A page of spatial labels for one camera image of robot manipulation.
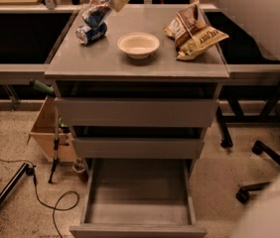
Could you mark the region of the brown chip bag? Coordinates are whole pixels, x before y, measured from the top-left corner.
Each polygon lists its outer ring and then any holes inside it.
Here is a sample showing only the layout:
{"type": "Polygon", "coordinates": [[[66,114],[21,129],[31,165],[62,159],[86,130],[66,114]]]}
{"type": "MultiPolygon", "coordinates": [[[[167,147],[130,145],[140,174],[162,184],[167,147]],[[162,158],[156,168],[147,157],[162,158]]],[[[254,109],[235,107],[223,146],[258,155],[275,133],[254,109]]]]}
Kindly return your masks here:
{"type": "Polygon", "coordinates": [[[194,60],[228,34],[198,19],[200,0],[195,0],[177,12],[176,17],[164,28],[167,37],[175,42],[177,60],[194,60]]]}

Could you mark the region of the grey bottom drawer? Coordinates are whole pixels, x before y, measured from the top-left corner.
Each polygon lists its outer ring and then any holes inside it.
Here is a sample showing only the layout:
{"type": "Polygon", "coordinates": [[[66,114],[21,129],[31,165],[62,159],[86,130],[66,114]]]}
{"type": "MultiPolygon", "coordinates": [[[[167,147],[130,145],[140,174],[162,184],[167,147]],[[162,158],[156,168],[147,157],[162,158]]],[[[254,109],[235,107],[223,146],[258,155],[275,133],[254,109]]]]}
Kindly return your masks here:
{"type": "Polygon", "coordinates": [[[205,238],[186,162],[94,159],[74,238],[205,238]]]}

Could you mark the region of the blue pepsi can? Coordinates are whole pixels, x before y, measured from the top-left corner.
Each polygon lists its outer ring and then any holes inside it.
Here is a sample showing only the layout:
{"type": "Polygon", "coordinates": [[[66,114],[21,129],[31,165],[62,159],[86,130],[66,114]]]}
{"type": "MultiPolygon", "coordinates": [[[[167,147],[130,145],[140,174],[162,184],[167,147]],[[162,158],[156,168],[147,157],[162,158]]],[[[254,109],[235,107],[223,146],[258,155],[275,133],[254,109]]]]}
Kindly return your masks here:
{"type": "Polygon", "coordinates": [[[107,25],[102,23],[97,29],[92,29],[89,25],[84,24],[75,31],[77,40],[82,45],[90,45],[105,36],[107,25]]]}

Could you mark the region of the green handled tool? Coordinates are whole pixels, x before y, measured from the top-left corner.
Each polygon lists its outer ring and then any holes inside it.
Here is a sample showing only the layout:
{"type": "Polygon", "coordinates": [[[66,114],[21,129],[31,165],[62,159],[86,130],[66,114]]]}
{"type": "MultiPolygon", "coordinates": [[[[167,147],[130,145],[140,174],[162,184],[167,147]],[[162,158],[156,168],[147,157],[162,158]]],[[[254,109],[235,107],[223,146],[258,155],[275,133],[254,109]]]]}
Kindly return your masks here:
{"type": "Polygon", "coordinates": [[[55,96],[54,90],[50,86],[47,86],[46,84],[42,83],[39,80],[31,80],[30,85],[32,86],[33,89],[44,92],[48,96],[51,97],[55,96]]]}

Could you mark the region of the white paper bowl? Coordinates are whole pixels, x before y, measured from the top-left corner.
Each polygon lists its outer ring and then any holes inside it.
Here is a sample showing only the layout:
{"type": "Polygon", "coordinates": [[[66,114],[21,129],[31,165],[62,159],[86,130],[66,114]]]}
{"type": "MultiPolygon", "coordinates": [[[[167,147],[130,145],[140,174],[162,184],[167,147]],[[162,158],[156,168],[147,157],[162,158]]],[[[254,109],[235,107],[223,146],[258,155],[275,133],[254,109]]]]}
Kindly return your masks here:
{"type": "Polygon", "coordinates": [[[131,59],[143,60],[158,50],[160,41],[151,34],[134,32],[121,37],[117,46],[131,59]]]}

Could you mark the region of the grey top drawer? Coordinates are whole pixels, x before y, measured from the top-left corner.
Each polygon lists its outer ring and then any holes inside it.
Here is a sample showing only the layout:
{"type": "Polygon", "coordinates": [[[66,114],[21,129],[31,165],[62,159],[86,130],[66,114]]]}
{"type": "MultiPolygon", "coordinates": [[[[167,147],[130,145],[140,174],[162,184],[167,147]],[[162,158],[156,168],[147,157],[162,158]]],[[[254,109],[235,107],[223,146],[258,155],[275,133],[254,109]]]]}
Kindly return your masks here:
{"type": "Polygon", "coordinates": [[[218,101],[213,99],[64,98],[55,103],[71,126],[209,127],[218,101]]]}

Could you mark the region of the grey drawer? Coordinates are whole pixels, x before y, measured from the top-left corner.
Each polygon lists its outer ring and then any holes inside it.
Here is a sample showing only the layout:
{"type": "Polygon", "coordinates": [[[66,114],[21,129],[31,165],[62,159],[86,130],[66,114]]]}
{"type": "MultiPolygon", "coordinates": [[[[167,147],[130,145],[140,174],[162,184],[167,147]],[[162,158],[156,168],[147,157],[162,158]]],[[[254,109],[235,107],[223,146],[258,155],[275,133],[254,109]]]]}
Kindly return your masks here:
{"type": "Polygon", "coordinates": [[[55,103],[71,126],[209,127],[218,101],[213,99],[64,98],[55,103]]]}
{"type": "Polygon", "coordinates": [[[201,139],[74,138],[81,158],[196,159],[205,142],[201,139]]]}
{"type": "Polygon", "coordinates": [[[74,238],[205,238],[186,162],[94,159],[74,238]]]}

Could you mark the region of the small glass jar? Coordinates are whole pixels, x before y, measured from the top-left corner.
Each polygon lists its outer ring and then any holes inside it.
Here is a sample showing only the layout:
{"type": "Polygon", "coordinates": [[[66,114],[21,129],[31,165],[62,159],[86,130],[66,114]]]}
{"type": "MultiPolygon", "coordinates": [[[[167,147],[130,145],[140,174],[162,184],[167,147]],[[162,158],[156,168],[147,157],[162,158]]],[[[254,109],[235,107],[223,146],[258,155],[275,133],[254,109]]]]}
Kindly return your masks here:
{"type": "Polygon", "coordinates": [[[72,169],[77,174],[78,178],[82,182],[87,181],[87,172],[86,172],[86,169],[85,169],[85,166],[84,166],[84,163],[82,160],[74,161],[72,164],[72,169]]]}

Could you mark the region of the grey drawer cabinet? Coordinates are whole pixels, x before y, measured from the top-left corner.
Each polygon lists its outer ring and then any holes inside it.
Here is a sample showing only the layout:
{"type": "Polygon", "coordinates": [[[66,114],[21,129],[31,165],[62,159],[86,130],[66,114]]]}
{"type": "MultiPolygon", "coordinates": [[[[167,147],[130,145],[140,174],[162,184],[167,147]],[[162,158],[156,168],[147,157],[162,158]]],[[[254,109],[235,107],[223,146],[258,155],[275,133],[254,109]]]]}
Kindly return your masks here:
{"type": "Polygon", "coordinates": [[[177,5],[128,5],[90,47],[69,31],[49,64],[88,172],[74,238],[205,238],[189,178],[228,72],[217,49],[179,61],[163,29],[177,5]]]}

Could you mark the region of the grey middle drawer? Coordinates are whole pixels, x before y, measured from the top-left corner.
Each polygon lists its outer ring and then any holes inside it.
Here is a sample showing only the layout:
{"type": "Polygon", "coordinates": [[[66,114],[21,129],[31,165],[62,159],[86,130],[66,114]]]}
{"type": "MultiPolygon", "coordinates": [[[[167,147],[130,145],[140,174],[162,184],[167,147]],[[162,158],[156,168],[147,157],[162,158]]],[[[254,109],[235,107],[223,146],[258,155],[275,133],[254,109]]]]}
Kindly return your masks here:
{"type": "Polygon", "coordinates": [[[74,138],[81,158],[196,159],[205,142],[201,139],[74,138]]]}

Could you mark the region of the wooden box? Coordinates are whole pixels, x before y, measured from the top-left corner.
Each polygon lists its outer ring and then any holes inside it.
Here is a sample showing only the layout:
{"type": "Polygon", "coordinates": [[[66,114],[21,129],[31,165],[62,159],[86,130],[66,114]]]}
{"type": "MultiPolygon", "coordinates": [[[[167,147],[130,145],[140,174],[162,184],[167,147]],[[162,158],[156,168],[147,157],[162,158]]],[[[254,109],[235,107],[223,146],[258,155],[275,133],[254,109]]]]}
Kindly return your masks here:
{"type": "MultiPolygon", "coordinates": [[[[34,125],[29,133],[39,145],[45,158],[51,162],[54,157],[55,139],[55,109],[56,104],[52,97],[47,97],[37,115],[34,125]]],[[[60,162],[73,162],[76,160],[76,153],[72,145],[71,133],[59,133],[58,158],[60,162]]]]}

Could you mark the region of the silver blue redbull can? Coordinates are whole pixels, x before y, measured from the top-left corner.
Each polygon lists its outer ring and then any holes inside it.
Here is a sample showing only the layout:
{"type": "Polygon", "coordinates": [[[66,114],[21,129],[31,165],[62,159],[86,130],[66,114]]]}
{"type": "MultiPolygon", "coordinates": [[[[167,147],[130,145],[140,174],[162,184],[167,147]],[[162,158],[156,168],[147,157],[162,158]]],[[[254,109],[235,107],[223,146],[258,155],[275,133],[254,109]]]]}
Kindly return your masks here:
{"type": "Polygon", "coordinates": [[[89,0],[81,13],[82,19],[92,28],[97,29],[111,12],[110,0],[89,0]]]}

